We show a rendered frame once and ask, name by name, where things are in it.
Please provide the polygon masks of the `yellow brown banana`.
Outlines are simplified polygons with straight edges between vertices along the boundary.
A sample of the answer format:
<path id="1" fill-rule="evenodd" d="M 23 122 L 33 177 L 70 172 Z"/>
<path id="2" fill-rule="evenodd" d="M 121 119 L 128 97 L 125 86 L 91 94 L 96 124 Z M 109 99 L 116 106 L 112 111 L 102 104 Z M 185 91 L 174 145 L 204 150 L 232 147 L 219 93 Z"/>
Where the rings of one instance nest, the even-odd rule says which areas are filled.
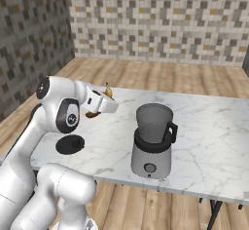
<path id="1" fill-rule="evenodd" d="M 109 84 L 106 84 L 106 90 L 105 90 L 104 94 L 105 94 L 106 96 L 108 96 L 108 97 L 113 97 L 113 92 L 112 92 L 112 90 L 111 90 Z M 94 118 L 94 117 L 96 117 L 96 116 L 98 116 L 98 115 L 99 115 L 99 112 L 95 112 L 95 113 L 88 112 L 88 113 L 86 114 L 86 116 L 87 116 L 88 118 Z"/>

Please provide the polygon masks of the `white marble table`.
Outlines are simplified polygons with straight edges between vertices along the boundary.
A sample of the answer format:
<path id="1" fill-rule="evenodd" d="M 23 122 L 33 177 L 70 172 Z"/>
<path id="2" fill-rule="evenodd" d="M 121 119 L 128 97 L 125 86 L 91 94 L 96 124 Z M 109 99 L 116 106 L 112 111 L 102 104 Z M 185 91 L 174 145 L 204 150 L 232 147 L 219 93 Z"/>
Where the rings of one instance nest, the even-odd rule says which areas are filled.
<path id="1" fill-rule="evenodd" d="M 82 119 L 81 152 L 58 154 L 58 134 L 46 134 L 33 167 L 60 163 L 108 182 L 89 205 L 100 230 L 206 230 L 211 200 L 223 203 L 213 230 L 249 230 L 249 99 L 129 89 L 115 89 L 114 98 L 116 113 Z M 178 127 L 162 180 L 130 167 L 135 112 L 147 102 L 170 107 Z"/>

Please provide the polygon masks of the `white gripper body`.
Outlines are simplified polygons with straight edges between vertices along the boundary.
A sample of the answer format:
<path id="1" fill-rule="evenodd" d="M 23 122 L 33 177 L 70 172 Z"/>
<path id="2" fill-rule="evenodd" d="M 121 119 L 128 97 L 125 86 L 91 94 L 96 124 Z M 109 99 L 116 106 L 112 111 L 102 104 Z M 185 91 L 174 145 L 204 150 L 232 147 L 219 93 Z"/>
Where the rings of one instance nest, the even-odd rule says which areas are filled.
<path id="1" fill-rule="evenodd" d="M 118 106 L 118 103 L 112 98 L 103 96 L 97 111 L 101 113 L 115 113 L 118 109 Z"/>

